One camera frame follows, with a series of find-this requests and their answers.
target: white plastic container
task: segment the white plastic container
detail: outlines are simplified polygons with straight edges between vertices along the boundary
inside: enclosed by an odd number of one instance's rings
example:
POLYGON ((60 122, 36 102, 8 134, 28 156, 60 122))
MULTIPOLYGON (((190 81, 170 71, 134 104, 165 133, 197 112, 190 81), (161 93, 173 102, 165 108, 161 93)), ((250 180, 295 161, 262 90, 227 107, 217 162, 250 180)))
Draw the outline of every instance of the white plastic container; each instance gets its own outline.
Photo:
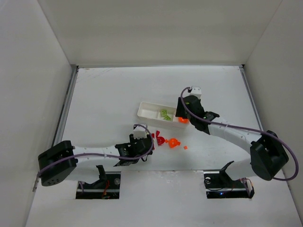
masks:
POLYGON ((176 108, 170 106, 141 102, 138 110, 138 117, 147 124, 185 128, 188 126, 188 123, 179 122, 178 117, 175 117, 176 110, 176 108), (161 110, 167 111, 167 116, 171 118, 171 121, 167 121, 161 116, 161 110))

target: black bracket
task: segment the black bracket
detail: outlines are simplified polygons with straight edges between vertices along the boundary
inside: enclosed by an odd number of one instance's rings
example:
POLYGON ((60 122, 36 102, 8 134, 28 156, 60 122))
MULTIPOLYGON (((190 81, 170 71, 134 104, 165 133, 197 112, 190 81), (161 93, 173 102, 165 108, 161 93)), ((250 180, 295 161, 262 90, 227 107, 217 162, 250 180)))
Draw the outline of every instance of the black bracket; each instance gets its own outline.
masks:
MULTIPOLYGON (((147 135, 145 139, 134 139, 134 135, 129 135, 129 143, 116 144, 115 148, 118 149, 121 157, 138 157, 145 154, 152 146, 152 138, 147 135)), ((115 166, 129 166, 130 164, 136 164, 139 160, 124 160, 120 161, 115 166)))
MULTIPOLYGON (((196 96, 187 96, 183 98, 185 105, 187 108, 197 115, 198 117, 201 117, 205 120, 212 121, 216 117, 220 117, 217 113, 214 112, 206 112, 204 111, 204 108, 201 106, 201 100, 198 99, 196 96)), ((184 119, 189 119, 190 123, 194 125, 194 127, 199 130, 207 133, 209 135, 209 129, 208 129, 208 123, 205 123, 203 121, 200 121, 199 119, 192 117, 187 111, 185 110, 182 102, 181 97, 178 98, 178 105, 176 110, 176 117, 182 117, 184 119)))
POLYGON ((121 172, 106 172, 103 183, 95 182, 92 184, 83 183, 83 190, 80 185, 77 187, 76 199, 119 199, 121 172))
POLYGON ((107 176, 104 170, 104 167, 102 165, 96 166, 98 171, 99 171, 99 180, 95 181, 94 183, 88 184, 85 183, 86 185, 89 185, 92 189, 97 189, 105 184, 107 181, 107 176))
POLYGON ((250 194, 246 192, 245 183, 241 180, 233 181, 226 173, 226 169, 234 161, 227 163, 222 169, 205 170, 204 185, 209 191, 206 193, 209 199, 222 198, 252 198, 255 194, 254 189, 250 194), (229 191, 224 191, 224 188, 230 188, 229 191))

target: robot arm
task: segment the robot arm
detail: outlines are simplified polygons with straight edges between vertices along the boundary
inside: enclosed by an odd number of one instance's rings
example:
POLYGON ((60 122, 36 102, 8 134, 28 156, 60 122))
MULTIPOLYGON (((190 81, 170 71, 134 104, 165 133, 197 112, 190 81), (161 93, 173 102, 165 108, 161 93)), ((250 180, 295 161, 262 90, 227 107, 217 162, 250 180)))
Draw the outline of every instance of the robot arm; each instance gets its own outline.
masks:
POLYGON ((231 180, 238 180, 254 175, 268 181, 273 179, 278 171, 288 162, 288 156, 283 146, 272 138, 261 135, 260 133, 228 127, 232 124, 218 114, 204 111, 204 108, 201 106, 200 97, 200 87, 192 87, 189 96, 184 97, 183 100, 186 107, 194 115, 209 122, 223 123, 226 126, 203 122, 193 117, 184 108, 181 97, 178 99, 176 116, 189 119, 197 130, 225 139, 241 147, 251 156, 250 159, 228 163, 228 165, 225 166, 224 173, 226 173, 231 180))
POLYGON ((89 184, 104 183, 104 167, 129 166, 136 164, 145 155, 152 155, 153 140, 145 130, 146 125, 134 125, 134 133, 129 135, 129 143, 107 148, 86 149, 72 146, 69 140, 60 142, 38 156, 38 176, 41 177, 41 184, 52 186, 65 179, 89 184))

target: red object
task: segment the red object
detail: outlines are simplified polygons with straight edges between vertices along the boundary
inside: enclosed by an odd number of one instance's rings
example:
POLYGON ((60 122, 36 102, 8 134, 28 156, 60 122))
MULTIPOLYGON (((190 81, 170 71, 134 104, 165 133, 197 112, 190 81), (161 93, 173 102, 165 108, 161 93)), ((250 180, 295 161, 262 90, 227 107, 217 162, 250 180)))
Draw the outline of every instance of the red object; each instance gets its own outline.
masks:
POLYGON ((176 138, 171 138, 169 140, 169 147, 170 148, 174 148, 176 146, 179 146, 180 144, 181 144, 180 141, 178 141, 176 138))
POLYGON ((165 139, 162 137, 162 136, 159 136, 160 135, 160 131, 156 131, 156 138, 157 138, 157 144, 158 146, 161 146, 164 142, 165 142, 165 139))
POLYGON ((165 142, 165 139, 162 136, 159 136, 157 138, 157 144, 158 146, 161 146, 165 142))
POLYGON ((188 119, 184 119, 182 117, 179 117, 179 122, 183 123, 183 124, 187 124, 188 123, 188 119))
POLYGON ((102 194, 101 198, 103 198, 103 196, 106 195, 106 190, 108 189, 108 187, 109 187, 109 180, 107 180, 107 182, 106 182, 105 189, 103 191, 103 194, 102 194))

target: white table surface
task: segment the white table surface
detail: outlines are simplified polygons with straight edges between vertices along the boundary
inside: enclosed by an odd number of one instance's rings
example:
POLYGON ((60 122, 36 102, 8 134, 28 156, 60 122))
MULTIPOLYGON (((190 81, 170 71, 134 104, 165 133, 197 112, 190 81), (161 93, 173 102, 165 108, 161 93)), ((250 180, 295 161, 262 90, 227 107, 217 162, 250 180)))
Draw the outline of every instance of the white table surface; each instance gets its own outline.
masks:
MULTIPOLYGON (((258 127, 239 67, 80 69, 63 139, 84 147, 128 142, 132 124, 140 122, 140 102, 176 106, 181 90, 191 85, 202 88, 205 110, 238 125, 258 127)), ((27 227, 302 226, 285 182, 252 177, 252 200, 206 198, 200 170, 247 158, 245 151, 192 126, 149 128, 165 138, 176 137, 182 146, 156 146, 148 163, 126 167, 118 200, 75 200, 73 181, 39 185, 27 227)))

